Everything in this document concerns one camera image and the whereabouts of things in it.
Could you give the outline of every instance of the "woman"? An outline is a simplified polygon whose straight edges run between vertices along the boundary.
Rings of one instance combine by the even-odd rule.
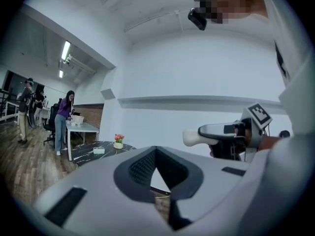
[[[69,117],[69,113],[71,113],[71,107],[73,106],[74,102],[74,91],[69,91],[67,96],[62,99],[59,110],[57,112],[55,118],[55,150],[57,155],[60,155],[61,150],[67,150],[63,144],[63,138],[65,133],[65,121]]]

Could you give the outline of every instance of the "black slot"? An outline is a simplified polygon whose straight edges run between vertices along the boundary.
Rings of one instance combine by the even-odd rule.
[[[87,191],[82,188],[73,187],[55,204],[45,217],[61,227],[86,193]]]
[[[224,172],[228,172],[228,173],[231,173],[231,174],[234,174],[234,175],[238,175],[238,176],[244,176],[245,172],[244,170],[239,170],[239,169],[235,169],[235,168],[231,168],[231,167],[224,167],[222,169],[222,171]]]

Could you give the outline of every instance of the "railing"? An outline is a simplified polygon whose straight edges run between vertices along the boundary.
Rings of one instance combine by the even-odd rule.
[[[19,101],[16,98],[17,95],[0,89],[0,120],[3,120],[6,108],[6,115],[8,118],[14,117],[16,115],[16,106],[7,104],[7,102],[19,104]]]

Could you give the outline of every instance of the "wooden floor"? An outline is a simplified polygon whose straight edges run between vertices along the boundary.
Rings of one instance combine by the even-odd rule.
[[[76,170],[77,166],[68,160],[67,151],[57,156],[52,142],[43,145],[50,134],[43,127],[29,128],[27,144],[17,143],[21,138],[20,126],[11,121],[0,123],[0,174],[11,195],[31,205],[44,190]],[[80,138],[71,139],[72,147],[81,142]],[[167,221],[170,197],[153,193],[156,208]]]

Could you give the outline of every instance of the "white ceiling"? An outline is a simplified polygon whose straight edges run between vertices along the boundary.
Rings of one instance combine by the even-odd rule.
[[[6,34],[7,43],[14,42],[13,52],[31,55],[44,62],[43,69],[55,69],[56,75],[59,70],[59,60],[63,51],[65,39],[46,28],[29,16],[18,13]],[[88,67],[98,71],[106,69],[101,63],[78,47],[71,46],[71,55]],[[92,75],[73,65],[63,65],[64,80],[78,84]]]
[[[100,0],[104,9],[120,16],[125,32],[132,43],[154,36],[181,31],[179,16],[185,30],[198,30],[188,20],[188,12],[194,7],[193,0]],[[238,22],[216,25],[208,24],[206,31],[221,29],[243,33],[266,43],[273,43],[267,20],[251,16]]]

